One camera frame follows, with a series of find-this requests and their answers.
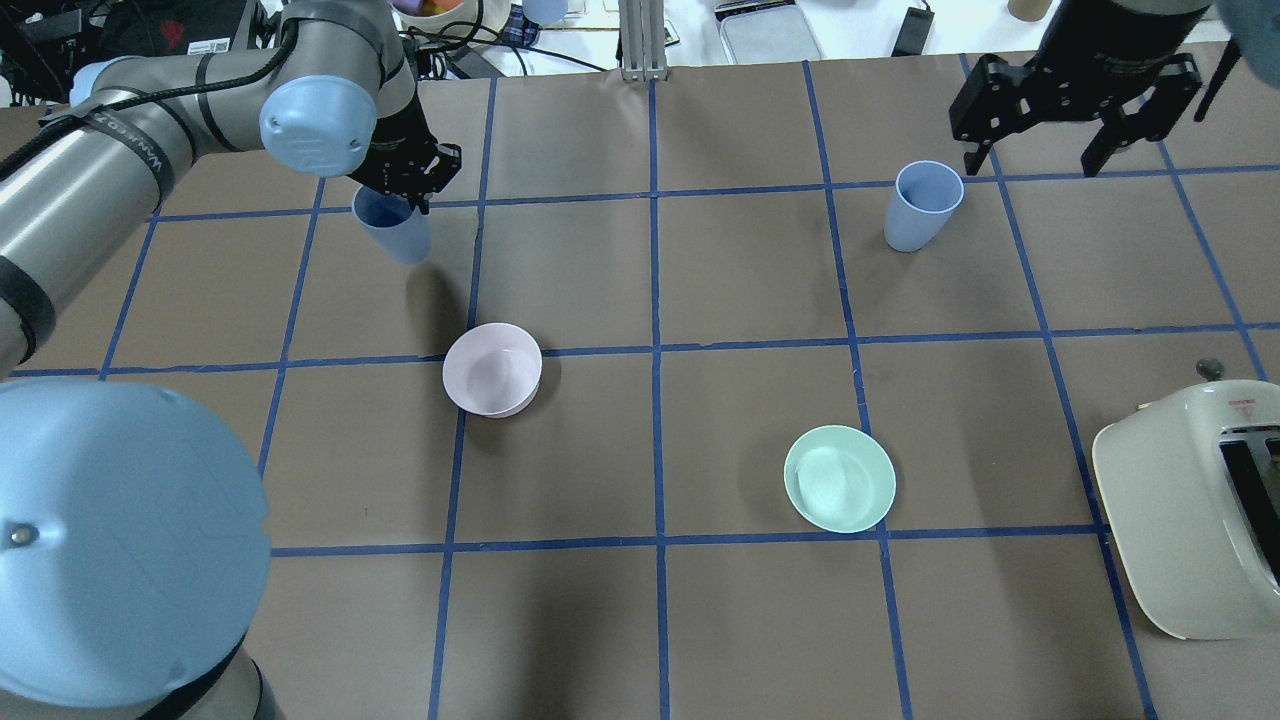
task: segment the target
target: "mint green plate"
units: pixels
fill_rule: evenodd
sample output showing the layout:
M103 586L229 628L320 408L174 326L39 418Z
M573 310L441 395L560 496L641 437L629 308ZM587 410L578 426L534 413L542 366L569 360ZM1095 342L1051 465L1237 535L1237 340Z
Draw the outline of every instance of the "mint green plate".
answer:
M897 493L897 474L884 448L845 425L800 436L787 452L782 479L796 511L833 533L858 533L879 523Z

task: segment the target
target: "light blue cup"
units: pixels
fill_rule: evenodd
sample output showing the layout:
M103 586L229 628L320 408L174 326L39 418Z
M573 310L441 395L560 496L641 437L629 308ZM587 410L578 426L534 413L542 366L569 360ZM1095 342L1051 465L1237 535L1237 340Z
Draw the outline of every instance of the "light blue cup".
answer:
M782 478L796 511L833 533L876 525L897 495L897 473L884 448L845 425L823 425L800 436L787 452Z
M964 182L950 167L916 160L897 173L884 213L884 240L899 252L915 252L938 234L964 200Z
M431 225L421 210L398 195L383 195L361 186L351 211L369 237L406 265L416 265L431 251Z

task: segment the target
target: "grid square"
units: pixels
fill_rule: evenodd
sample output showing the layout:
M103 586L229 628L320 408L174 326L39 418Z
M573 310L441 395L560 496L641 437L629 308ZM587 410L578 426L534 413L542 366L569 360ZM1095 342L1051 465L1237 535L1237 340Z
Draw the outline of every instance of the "grid square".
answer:
M861 361L897 469L891 528L1092 521L1043 342L867 345Z
M858 427L849 348L662 357L667 533L810 532L787 500L787 448L819 425Z
M662 190L822 182L797 63L672 68L657 94Z
M351 213L316 220L289 356L443 355L467 329L474 208L431 211L431 252L397 263Z
M157 224L113 364L279 360L307 220Z
M425 717L439 582L438 555L273 559L244 647L291 717Z
M822 192L659 201L664 343L845 337Z
M1184 387L1204 382L1196 361L1217 357L1228 378L1253 378L1253 364L1236 333L1079 337L1055 341L1071 411L1091 466L1098 432Z
M440 720L658 717L654 551L453 556Z
M1023 65L1033 55L1034 53L1000 53L1000 56L1012 65ZM1084 177L1080 169L1080 154L1101 128L1101 120L1041 123L1025 132L1011 135L995 146L1000 169L1005 176L1073 173ZM1116 152L1102 168L1103 172L1164 169L1165 159L1160 149L1153 142L1146 141Z
M1222 56L1222 42L1185 45L1206 82ZM1280 132L1271 119L1280 117L1280 94L1240 63L1231 73L1203 123L1188 111L1169 133L1165 145L1179 168L1216 168L1280 163Z
M1055 329L1230 323L1169 178L1011 183Z
M40 118L45 108L0 109L0 158L8 158L40 132Z
M1280 706L1280 685L1275 683L1280 635L1199 642L1165 634L1138 606L1114 547L1134 641L1160 717L1247 720L1272 715Z
M489 113L489 81L465 79L420 82L422 102L431 135L440 142L462 147L462 169L433 201L470 201L480 196L480 165L484 159L484 127ZM360 183L348 177L324 181L324 208L351 208Z
M902 716L879 546L667 551L672 717Z
M22 365L23 370L102 366L146 236L143 224L124 241L58 318L54 334Z
M895 541L911 705L947 717L1140 717L1093 536Z
M481 323L515 323L548 347L650 345L645 200L489 208Z
M923 252L884 242L891 188L836 191L845 279L858 334L1030 331L1038 327L1000 188L969 183Z
M902 165L922 159L964 174L964 150L947 119L964 86L959 58L833 60L810 70L832 181L892 181ZM989 176L991 163L979 174Z
M1184 176L1183 188L1247 323L1280 320L1280 173Z
M515 418L467 419L457 539L652 536L652 356L548 357Z
M439 363L289 370L266 466L274 544L443 542L457 416Z
M488 197L648 190L648 86L620 73L503 78Z
M146 383L175 389L223 419L257 461L262 430L275 392L275 370L237 373L146 373L110 375L113 382Z
M315 176L280 164L266 150L201 158L164 201L164 215L310 209Z
M1267 375L1280 378L1280 331L1249 331L1249 337Z

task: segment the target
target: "white label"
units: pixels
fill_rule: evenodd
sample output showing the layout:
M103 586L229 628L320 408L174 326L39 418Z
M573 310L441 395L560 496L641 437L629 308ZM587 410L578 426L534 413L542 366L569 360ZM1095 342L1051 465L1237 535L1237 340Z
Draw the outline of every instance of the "white label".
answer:
M232 49L232 38L219 37L218 40L201 40L187 46L188 55L205 55L209 53L225 53Z

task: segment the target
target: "bowl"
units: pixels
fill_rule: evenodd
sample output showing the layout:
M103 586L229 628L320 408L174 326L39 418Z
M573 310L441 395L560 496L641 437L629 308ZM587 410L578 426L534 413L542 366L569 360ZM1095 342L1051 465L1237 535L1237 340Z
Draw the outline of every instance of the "bowl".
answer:
M509 418L534 400L543 352L527 332L507 323L467 331L444 356L444 392L484 418Z
M876 525L897 493L897 473L884 448L845 425L823 425L800 436L787 452L782 479L796 511L833 533Z

